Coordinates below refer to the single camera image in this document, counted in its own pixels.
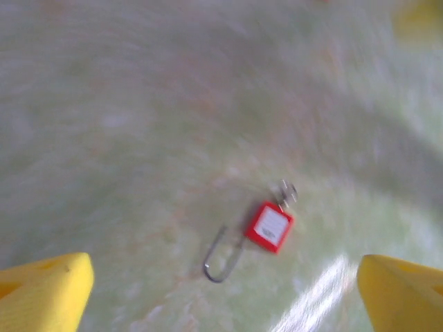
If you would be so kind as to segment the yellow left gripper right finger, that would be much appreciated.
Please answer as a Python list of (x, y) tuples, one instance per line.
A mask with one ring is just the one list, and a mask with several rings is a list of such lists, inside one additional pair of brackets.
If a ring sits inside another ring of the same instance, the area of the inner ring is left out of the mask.
[(358, 289), (375, 331), (442, 331), (441, 270), (365, 255)]

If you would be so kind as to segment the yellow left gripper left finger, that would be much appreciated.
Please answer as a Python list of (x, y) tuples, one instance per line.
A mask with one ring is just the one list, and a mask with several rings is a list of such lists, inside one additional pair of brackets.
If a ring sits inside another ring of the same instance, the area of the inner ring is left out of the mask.
[(93, 283), (93, 265), (86, 252), (2, 270), (1, 330), (77, 331)]

